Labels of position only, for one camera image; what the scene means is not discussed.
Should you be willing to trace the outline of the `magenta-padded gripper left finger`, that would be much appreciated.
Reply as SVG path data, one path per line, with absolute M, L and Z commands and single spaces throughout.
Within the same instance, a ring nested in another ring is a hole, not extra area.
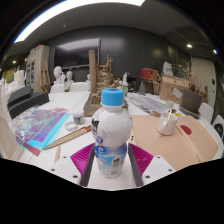
M 61 156 L 49 171 L 79 186 L 87 187 L 94 156 L 94 144 L 90 144 L 71 156 Z

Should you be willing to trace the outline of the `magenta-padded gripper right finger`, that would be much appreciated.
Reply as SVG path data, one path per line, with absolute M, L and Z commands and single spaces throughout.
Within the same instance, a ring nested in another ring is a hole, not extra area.
M 153 156 L 134 144 L 128 144 L 128 155 L 137 187 L 150 184 L 175 172 L 161 155 Z

